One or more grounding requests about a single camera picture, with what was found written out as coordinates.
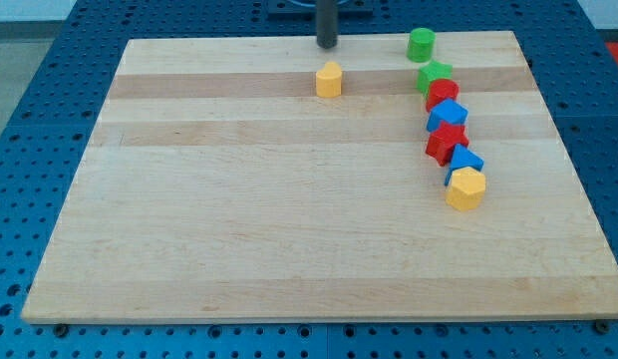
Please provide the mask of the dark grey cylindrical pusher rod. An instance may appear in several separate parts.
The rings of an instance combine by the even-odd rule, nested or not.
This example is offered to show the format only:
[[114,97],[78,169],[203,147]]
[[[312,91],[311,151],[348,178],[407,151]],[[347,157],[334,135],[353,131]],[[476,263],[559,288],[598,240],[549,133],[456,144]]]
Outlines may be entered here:
[[331,49],[338,42],[338,1],[315,1],[316,42],[323,49]]

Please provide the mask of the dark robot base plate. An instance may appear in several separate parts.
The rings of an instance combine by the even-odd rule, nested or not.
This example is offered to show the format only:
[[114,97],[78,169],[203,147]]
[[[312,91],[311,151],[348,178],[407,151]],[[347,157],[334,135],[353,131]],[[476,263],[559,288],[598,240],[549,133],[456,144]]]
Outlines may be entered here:
[[[371,16],[374,12],[374,3],[374,0],[338,0],[338,14]],[[263,4],[269,19],[295,16],[311,18],[316,12],[315,0],[264,0]]]

